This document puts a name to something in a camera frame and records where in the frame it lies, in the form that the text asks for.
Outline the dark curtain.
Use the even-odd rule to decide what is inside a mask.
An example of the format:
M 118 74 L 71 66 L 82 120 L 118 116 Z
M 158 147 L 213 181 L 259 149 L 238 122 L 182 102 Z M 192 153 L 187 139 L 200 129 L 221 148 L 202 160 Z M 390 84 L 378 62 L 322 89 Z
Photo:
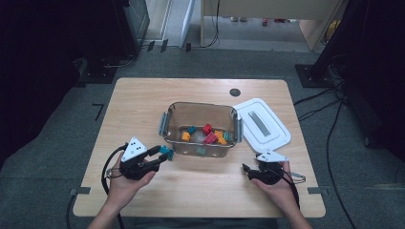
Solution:
M 349 0 L 319 60 L 340 68 L 366 138 L 405 162 L 405 0 Z
M 105 70 L 115 2 L 0 0 L 0 169 L 75 86 L 75 60 L 85 58 L 95 75 Z

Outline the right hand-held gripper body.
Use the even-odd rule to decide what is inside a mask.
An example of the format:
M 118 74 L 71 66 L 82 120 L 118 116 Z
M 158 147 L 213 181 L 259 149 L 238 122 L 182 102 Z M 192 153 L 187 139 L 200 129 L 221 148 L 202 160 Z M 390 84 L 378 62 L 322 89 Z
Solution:
M 288 161 L 286 156 L 269 151 L 256 156 L 259 161 L 258 179 L 264 184 L 273 185 L 284 176 L 284 169 L 281 163 Z

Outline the person's right hand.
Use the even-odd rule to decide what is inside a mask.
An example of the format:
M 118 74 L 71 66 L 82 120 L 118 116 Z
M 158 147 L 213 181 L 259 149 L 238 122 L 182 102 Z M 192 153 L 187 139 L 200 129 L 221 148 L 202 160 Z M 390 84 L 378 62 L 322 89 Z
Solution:
M 289 162 L 282 162 L 284 177 L 273 185 L 264 184 L 259 179 L 252 179 L 252 182 L 262 191 L 264 191 L 270 200 L 280 209 L 286 218 L 298 218 L 301 211 L 296 203 L 291 184 Z

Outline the clear brown plastic storage box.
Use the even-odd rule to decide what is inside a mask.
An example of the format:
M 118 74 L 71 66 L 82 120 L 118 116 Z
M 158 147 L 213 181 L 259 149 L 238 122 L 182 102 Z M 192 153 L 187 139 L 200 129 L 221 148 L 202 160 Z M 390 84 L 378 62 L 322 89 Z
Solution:
M 218 142 L 204 144 L 206 135 L 203 126 L 210 124 L 211 133 L 214 131 L 227 132 L 230 139 L 226 145 Z M 189 141 L 182 141 L 183 132 L 191 126 L 196 127 L 196 132 L 191 134 Z M 193 102 L 175 102 L 160 119 L 159 135 L 173 146 L 174 151 L 180 155 L 224 157 L 230 148 L 240 143 L 243 138 L 243 121 L 238 117 L 238 112 L 230 106 Z M 205 149 L 204 155 L 197 153 L 197 147 Z

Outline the person's dark trousers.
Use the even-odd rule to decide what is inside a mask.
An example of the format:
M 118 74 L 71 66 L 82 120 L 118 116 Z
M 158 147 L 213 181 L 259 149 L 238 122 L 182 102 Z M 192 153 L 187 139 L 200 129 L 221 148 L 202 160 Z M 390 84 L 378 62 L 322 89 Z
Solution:
M 276 219 L 140 218 L 131 229 L 278 229 Z

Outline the yellow object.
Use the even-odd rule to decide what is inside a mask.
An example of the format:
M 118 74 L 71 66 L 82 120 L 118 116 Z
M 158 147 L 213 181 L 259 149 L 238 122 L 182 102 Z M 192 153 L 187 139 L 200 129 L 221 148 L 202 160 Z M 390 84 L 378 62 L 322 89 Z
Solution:
M 328 43 L 340 24 L 339 20 L 332 20 L 324 35 L 324 42 Z

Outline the grey tape strip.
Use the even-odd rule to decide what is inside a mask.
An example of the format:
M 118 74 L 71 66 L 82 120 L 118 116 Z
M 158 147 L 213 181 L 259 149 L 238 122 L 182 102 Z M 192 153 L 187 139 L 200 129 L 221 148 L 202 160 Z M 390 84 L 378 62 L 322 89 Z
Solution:
M 310 195 L 320 194 L 320 195 L 329 195 L 328 188 L 325 187 L 309 187 L 308 192 Z
M 91 192 L 91 188 L 90 187 L 78 187 L 78 188 L 72 188 L 70 190 L 70 195 L 71 196 L 76 196 L 78 194 L 82 194 L 82 195 L 89 195 Z

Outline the black stand base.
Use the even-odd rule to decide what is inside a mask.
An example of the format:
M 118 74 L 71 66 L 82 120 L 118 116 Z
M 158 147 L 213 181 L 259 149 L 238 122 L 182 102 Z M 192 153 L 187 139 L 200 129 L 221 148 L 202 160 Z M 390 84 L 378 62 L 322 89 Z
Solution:
M 106 68 L 99 61 L 87 60 L 82 57 L 77 61 L 79 83 L 84 84 L 111 84 L 116 75 L 116 68 Z
M 295 70 L 303 88 L 333 88 L 330 76 L 314 65 L 297 64 Z

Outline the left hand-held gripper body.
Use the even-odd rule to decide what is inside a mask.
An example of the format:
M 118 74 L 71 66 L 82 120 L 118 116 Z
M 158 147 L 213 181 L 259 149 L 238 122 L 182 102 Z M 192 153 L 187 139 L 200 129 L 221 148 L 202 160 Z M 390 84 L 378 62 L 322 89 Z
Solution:
M 127 179 L 141 180 L 147 173 L 157 172 L 160 166 L 147 167 L 145 165 L 148 162 L 144 160 L 148 156 L 148 150 L 136 137 L 132 137 L 121 157 L 120 173 Z

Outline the light wooden desk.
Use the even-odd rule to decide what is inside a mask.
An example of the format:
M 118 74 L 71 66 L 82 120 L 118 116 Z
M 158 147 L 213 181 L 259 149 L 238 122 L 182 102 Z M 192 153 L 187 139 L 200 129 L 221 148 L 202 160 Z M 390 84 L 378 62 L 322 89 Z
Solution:
M 200 44 L 205 45 L 205 18 L 297 19 L 310 51 L 314 51 L 344 0 L 201 0 Z

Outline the person's left hand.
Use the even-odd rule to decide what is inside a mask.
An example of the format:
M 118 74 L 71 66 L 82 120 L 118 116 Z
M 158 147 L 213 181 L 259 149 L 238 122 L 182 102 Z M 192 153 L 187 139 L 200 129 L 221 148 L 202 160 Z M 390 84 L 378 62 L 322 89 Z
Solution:
M 119 165 L 122 155 L 119 155 L 113 166 L 110 179 L 110 190 L 105 205 L 109 211 L 119 212 L 131 200 L 135 194 L 144 186 L 150 183 L 156 172 L 152 171 L 143 176 L 140 180 L 127 179 L 120 171 Z

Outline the black angled floor tape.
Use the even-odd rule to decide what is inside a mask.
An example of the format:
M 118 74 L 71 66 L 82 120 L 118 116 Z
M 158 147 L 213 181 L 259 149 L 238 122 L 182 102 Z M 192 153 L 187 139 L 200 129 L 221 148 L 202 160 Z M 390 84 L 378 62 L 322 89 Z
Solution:
M 96 117 L 95 117 L 95 121 L 99 120 L 99 117 L 101 116 L 101 113 L 103 111 L 104 108 L 104 104 L 102 103 L 92 103 L 93 107 L 98 107 L 97 113 L 96 113 Z

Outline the white box lid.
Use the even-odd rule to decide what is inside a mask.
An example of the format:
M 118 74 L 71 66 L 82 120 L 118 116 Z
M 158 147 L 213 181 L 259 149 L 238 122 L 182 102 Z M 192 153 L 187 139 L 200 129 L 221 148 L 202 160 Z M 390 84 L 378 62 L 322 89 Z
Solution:
M 244 137 L 256 154 L 274 151 L 290 143 L 291 135 L 280 118 L 261 98 L 234 106 L 244 123 Z

